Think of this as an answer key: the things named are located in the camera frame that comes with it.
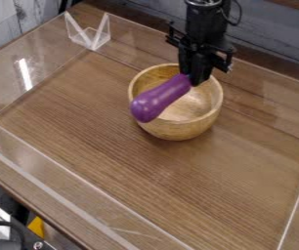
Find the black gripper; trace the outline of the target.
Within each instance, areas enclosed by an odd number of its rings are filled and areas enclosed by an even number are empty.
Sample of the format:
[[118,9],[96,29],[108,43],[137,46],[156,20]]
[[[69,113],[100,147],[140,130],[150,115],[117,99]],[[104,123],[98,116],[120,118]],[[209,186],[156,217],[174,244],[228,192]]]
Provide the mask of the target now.
[[189,75],[192,86],[201,85],[216,68],[228,72],[236,49],[225,37],[222,24],[172,21],[165,41],[178,50],[180,72]]

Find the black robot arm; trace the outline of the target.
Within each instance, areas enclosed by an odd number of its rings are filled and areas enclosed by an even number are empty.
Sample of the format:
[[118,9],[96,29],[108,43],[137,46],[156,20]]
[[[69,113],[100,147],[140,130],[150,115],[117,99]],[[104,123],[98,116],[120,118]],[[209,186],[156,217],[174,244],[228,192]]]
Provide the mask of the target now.
[[202,84],[216,68],[228,72],[236,53],[225,38],[226,27],[237,26],[242,8],[237,0],[184,0],[184,23],[172,21],[165,41],[177,48],[180,72],[189,76],[193,86]]

